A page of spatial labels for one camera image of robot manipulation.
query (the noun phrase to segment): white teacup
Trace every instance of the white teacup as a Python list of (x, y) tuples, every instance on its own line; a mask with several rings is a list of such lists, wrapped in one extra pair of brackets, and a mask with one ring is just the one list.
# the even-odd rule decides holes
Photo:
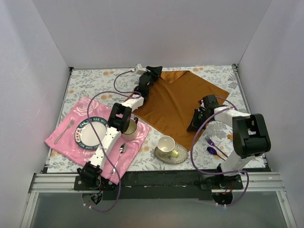
[(128, 129), (122, 134), (122, 137), (126, 140), (133, 140), (137, 136), (137, 122), (138, 118), (135, 117), (134, 120), (130, 120)]
[(172, 156), (174, 158), (179, 157), (179, 153), (174, 149), (175, 141), (170, 136), (163, 136), (157, 142), (157, 148), (159, 149), (159, 155), (163, 158)]

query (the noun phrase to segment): white plate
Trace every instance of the white plate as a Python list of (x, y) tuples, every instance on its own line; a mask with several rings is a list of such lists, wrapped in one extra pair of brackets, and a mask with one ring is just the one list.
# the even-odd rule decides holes
[[(107, 121), (102, 117), (90, 117), (100, 140), (103, 140), (106, 133)], [(75, 130), (75, 141), (83, 149), (96, 150), (99, 145), (98, 138), (93, 131), (89, 119), (82, 121)]]

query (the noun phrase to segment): blue spoon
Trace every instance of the blue spoon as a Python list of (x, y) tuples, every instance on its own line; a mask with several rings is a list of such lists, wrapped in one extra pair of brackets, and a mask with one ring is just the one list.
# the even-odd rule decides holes
[(221, 159), (223, 159), (221, 156), (218, 155), (217, 151), (213, 147), (211, 147), (211, 146), (207, 147), (207, 151), (209, 153), (216, 155), (216, 156), (220, 157)]

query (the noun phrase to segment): white backdrop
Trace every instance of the white backdrop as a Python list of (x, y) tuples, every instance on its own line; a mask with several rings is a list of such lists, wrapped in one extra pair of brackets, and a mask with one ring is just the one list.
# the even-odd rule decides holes
[(238, 63), (271, 0), (33, 0), (69, 67)]
[(69, 72), (31, 0), (0, 0), (0, 34), (0, 227), (16, 228)]
[(294, 218), (304, 227), (304, 1), (274, 0), (239, 64), (251, 111), (264, 115)]

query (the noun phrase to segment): brown napkin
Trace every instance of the brown napkin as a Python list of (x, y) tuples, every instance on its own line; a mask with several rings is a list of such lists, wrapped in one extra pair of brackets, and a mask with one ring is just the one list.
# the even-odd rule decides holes
[(189, 71), (163, 71), (161, 73), (161, 78), (168, 82), (169, 84), (172, 84), (177, 79), (179, 79), (183, 74)]
[(186, 130), (198, 101), (212, 94), (227, 98), (229, 93), (190, 71), (162, 72), (161, 77), (164, 80), (159, 78), (154, 83), (148, 101), (134, 114), (189, 151), (195, 132)]

